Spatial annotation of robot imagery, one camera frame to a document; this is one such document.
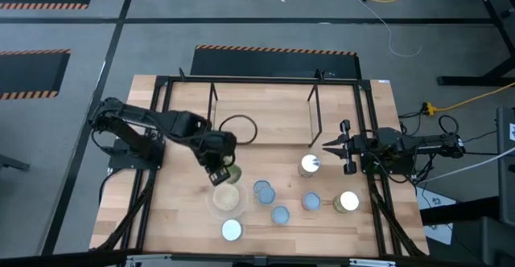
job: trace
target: round lid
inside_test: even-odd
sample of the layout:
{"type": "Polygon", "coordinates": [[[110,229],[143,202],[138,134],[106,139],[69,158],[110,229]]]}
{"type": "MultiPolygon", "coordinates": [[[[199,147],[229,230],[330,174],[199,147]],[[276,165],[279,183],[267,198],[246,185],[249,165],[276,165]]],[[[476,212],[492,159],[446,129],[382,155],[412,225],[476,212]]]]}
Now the round lid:
{"type": "Polygon", "coordinates": [[[271,187],[263,187],[259,190],[259,194],[257,194],[257,199],[259,203],[262,204],[271,204],[275,199],[275,191],[271,187]]]}
{"type": "Polygon", "coordinates": [[[357,198],[357,195],[351,191],[346,191],[340,196],[341,205],[348,211],[354,211],[357,209],[357,206],[360,205],[360,200],[357,198]]]}
{"type": "Polygon", "coordinates": [[[272,219],[277,224],[286,224],[290,219],[290,213],[286,207],[278,206],[272,211],[272,219]]]}
{"type": "Polygon", "coordinates": [[[269,186],[270,186],[270,183],[268,183],[267,181],[265,181],[265,180],[258,180],[254,184],[254,194],[257,194],[263,187],[269,187],[269,186]]]}
{"type": "Polygon", "coordinates": [[[320,207],[320,197],[313,191],[308,192],[303,199],[304,206],[308,209],[315,210],[320,207]]]}
{"type": "Polygon", "coordinates": [[[222,236],[226,240],[236,240],[241,236],[241,225],[236,220],[226,220],[222,225],[222,236]]]}
{"type": "Polygon", "coordinates": [[[307,172],[316,172],[320,167],[320,160],[313,154],[308,154],[303,157],[300,163],[303,169],[307,172]]]}

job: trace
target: wooden table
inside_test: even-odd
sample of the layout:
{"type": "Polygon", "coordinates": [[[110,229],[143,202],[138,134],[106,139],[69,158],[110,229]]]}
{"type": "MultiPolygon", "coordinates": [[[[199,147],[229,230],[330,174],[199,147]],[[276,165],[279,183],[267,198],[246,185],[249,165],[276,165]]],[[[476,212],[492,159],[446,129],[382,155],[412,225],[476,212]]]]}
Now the wooden table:
{"type": "MultiPolygon", "coordinates": [[[[127,103],[149,107],[156,76],[135,76],[127,103]]],[[[399,128],[397,110],[388,81],[371,81],[373,99],[380,127],[399,128]]],[[[243,170],[239,183],[249,191],[249,202],[238,220],[243,235],[236,242],[221,236],[222,221],[207,208],[206,195],[211,183],[205,170],[198,165],[186,147],[167,142],[163,167],[158,172],[146,228],[144,252],[267,254],[315,257],[377,257],[372,209],[366,177],[361,173],[344,175],[343,162],[322,150],[324,142],[339,134],[343,119],[351,122],[351,135],[358,134],[356,106],[351,86],[319,85],[319,102],[323,132],[311,149],[302,141],[287,144],[285,139],[297,131],[301,137],[310,131],[298,115],[312,111],[303,109],[297,101],[306,102],[312,85],[301,84],[218,84],[217,103],[249,103],[255,107],[240,107],[256,115],[259,139],[255,144],[238,146],[237,165],[243,170]],[[267,112],[256,105],[269,103],[267,112]],[[274,105],[297,105],[278,109],[274,105]],[[276,127],[293,121],[290,128],[276,127]],[[275,138],[275,134],[286,134],[275,138]],[[300,158],[312,153],[319,157],[321,168],[312,178],[301,178],[297,172],[300,158]],[[287,206],[290,221],[285,226],[274,225],[270,213],[273,207],[260,205],[253,196],[253,184],[267,179],[277,192],[276,205],[287,206]],[[306,211],[301,199],[307,191],[316,191],[323,200],[315,212],[306,211]],[[340,214],[332,207],[332,199],[342,191],[353,191],[360,198],[358,210],[340,214]]],[[[209,83],[173,84],[170,109],[188,110],[207,116],[209,83]]],[[[361,94],[367,128],[370,127],[365,93],[361,94]]],[[[158,103],[161,109],[163,101],[158,103]]],[[[309,113],[306,119],[313,119],[309,113]]],[[[215,125],[219,118],[215,115],[215,125]]],[[[105,185],[91,247],[98,246],[116,228],[126,213],[134,181],[134,170],[123,170],[105,185]]],[[[425,253],[426,237],[414,188],[409,183],[390,183],[395,215],[408,236],[425,253]]],[[[386,247],[393,253],[389,227],[383,218],[386,247]]],[[[138,218],[133,224],[130,246],[135,246],[138,218]]]]}

